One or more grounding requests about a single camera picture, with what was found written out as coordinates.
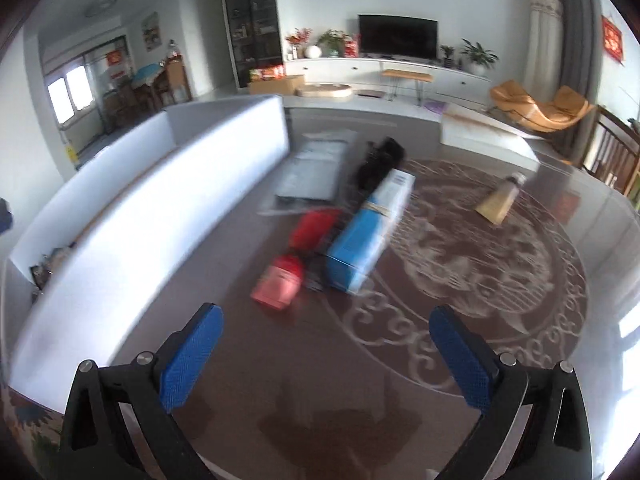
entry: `gray curtain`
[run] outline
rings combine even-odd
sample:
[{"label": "gray curtain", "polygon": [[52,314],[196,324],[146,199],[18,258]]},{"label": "gray curtain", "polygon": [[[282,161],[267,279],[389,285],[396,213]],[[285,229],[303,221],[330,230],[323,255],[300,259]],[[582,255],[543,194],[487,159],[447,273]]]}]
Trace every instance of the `gray curtain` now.
[{"label": "gray curtain", "polygon": [[[561,0],[564,7],[564,40],[560,68],[560,86],[567,85],[594,103],[600,86],[602,68],[602,26],[600,0]],[[552,136],[557,152],[576,158],[580,142],[588,136],[590,121],[580,123]]]}]

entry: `ceiling light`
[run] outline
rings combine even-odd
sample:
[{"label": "ceiling light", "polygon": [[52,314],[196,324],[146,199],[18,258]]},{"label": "ceiling light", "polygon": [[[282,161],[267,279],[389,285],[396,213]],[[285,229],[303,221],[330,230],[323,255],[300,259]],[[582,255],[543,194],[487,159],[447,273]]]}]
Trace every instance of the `ceiling light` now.
[{"label": "ceiling light", "polygon": [[84,10],[84,15],[88,18],[92,18],[98,14],[103,13],[105,10],[111,9],[118,0],[95,0],[87,5]]}]

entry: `curtain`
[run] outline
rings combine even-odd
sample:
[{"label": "curtain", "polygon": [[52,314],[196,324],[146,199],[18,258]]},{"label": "curtain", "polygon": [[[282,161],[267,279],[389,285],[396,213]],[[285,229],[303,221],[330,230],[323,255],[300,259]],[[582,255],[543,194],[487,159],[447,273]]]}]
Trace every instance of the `curtain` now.
[{"label": "curtain", "polygon": [[562,57],[562,3],[530,0],[529,56],[523,86],[537,101],[552,101],[558,91]]},{"label": "curtain", "polygon": [[[600,0],[560,0],[564,7],[559,85],[567,85],[594,103],[600,85],[602,28]],[[577,160],[585,149],[590,121],[553,134],[552,145],[561,155]]]}]

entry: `metal screw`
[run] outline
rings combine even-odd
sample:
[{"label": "metal screw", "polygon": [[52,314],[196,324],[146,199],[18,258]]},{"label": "metal screw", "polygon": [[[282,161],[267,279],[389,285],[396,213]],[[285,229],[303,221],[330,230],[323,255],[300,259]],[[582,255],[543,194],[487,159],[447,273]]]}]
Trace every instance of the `metal screw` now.
[{"label": "metal screw", "polygon": [[506,366],[514,366],[518,360],[513,354],[505,353],[500,354],[500,362]]},{"label": "metal screw", "polygon": [[136,362],[139,365],[148,365],[154,360],[154,355],[151,352],[140,352],[136,357]]},{"label": "metal screw", "polygon": [[574,366],[569,361],[560,361],[560,369],[564,373],[570,374],[574,371]]},{"label": "metal screw", "polygon": [[91,361],[91,359],[87,359],[80,363],[80,365],[78,366],[78,370],[80,370],[81,372],[88,372],[89,370],[91,370],[91,367],[93,365],[94,365],[94,362]]}]

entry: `door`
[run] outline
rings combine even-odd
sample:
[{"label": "door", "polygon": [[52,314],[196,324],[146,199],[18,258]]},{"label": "door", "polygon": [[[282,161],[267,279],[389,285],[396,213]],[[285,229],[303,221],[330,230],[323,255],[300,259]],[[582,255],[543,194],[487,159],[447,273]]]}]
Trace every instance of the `door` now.
[{"label": "door", "polygon": [[197,2],[202,41],[213,88],[234,83],[234,69],[226,39],[222,0],[197,0]]}]

